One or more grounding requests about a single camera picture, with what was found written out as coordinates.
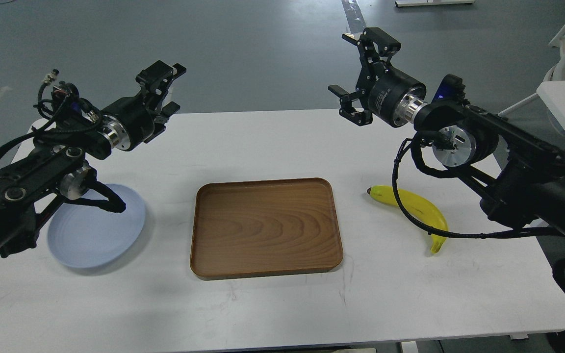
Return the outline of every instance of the banana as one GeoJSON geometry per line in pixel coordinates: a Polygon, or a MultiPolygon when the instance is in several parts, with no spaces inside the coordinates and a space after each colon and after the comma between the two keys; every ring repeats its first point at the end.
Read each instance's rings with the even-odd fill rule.
{"type": "MultiPolygon", "coordinates": [[[[386,185],[376,185],[367,190],[368,194],[380,203],[385,203],[386,205],[398,206],[396,199],[394,197],[394,189],[386,185]]],[[[398,194],[400,195],[402,205],[414,215],[420,221],[428,224],[429,226],[448,230],[448,223],[444,215],[433,205],[430,201],[421,197],[413,192],[402,190],[398,188],[398,194]]],[[[442,244],[446,241],[446,237],[442,237],[436,234],[431,234],[431,239],[433,240],[433,245],[431,245],[431,252],[437,254],[441,249],[442,244]]]]}

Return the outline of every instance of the wood grain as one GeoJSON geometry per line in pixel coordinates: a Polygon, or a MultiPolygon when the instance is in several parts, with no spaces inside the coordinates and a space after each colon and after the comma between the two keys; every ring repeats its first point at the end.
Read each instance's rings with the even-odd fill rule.
{"type": "Polygon", "coordinates": [[[191,269],[202,279],[326,272],[342,259],[324,179],[214,183],[198,191],[191,269]]]}

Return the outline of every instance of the light blue plate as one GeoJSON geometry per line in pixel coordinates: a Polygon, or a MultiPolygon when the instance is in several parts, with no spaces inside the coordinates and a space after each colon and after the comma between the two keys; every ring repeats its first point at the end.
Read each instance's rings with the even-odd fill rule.
{"type": "MultiPolygon", "coordinates": [[[[107,264],[132,246],[145,223],[145,203],[131,188],[108,184],[126,203],[116,214],[97,207],[65,203],[54,214],[47,231],[49,250],[61,264],[92,268],[107,264]]],[[[86,199],[105,199],[88,190],[86,199]]]]}

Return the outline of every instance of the floor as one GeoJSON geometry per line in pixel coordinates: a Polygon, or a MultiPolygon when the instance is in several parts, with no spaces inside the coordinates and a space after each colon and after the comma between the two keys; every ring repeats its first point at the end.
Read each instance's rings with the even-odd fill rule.
{"type": "MultiPolygon", "coordinates": [[[[471,102],[497,112],[535,92],[559,60],[547,43],[564,22],[565,0],[406,9],[387,0],[10,2],[0,5],[0,145],[38,119],[32,104],[54,68],[98,107],[135,94],[134,76],[160,59],[188,69],[172,91],[181,112],[336,108],[327,86],[351,89],[359,74],[357,51],[340,36],[363,26],[399,40],[392,63],[430,92],[445,74],[456,74],[471,102]]],[[[563,144],[533,111],[511,119],[563,144]]],[[[565,241],[540,243],[551,261],[565,257],[565,241]]],[[[376,348],[397,351],[394,344],[376,348]]],[[[543,335],[430,341],[419,348],[552,352],[543,335]]]]}

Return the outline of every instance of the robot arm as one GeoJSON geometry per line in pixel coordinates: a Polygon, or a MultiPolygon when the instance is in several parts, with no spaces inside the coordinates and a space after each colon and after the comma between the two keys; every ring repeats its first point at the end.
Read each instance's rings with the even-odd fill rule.
{"type": "Polygon", "coordinates": [[[0,255],[36,247],[39,230],[63,203],[97,206],[123,212],[126,204],[110,188],[97,181],[97,171],[85,159],[90,154],[107,158],[113,148],[131,151],[165,130],[164,124],[180,109],[174,102],[162,107],[173,80],[186,72],[180,64],[157,61],[141,71],[136,82],[141,90],[134,97],[119,98],[100,110],[79,96],[71,83],[54,87],[51,100],[42,99],[45,87],[58,72],[48,74],[41,85],[37,107],[49,122],[30,134],[0,148],[0,157],[23,141],[33,138],[34,150],[25,158],[0,170],[0,255]],[[45,107],[51,103],[52,109],[45,107]],[[107,197],[83,199],[89,188],[107,197]],[[34,203],[49,194],[56,197],[36,214],[34,203]]]}
{"type": "Polygon", "coordinates": [[[410,147],[416,167],[437,178],[459,178],[481,197],[480,206],[491,221],[518,230],[541,218],[565,235],[565,152],[507,123],[465,99],[462,79],[447,75],[426,102],[426,87],[394,68],[391,57],[401,45],[377,27],[366,28],[356,40],[361,74],[355,92],[338,85],[328,89],[339,97],[339,114],[362,126],[376,115],[392,127],[412,123],[410,147]],[[363,111],[352,107],[359,100],[363,111]],[[498,177],[472,165],[493,153],[502,137],[509,162],[498,177]],[[421,148],[432,147],[446,170],[424,164],[421,148]]]}

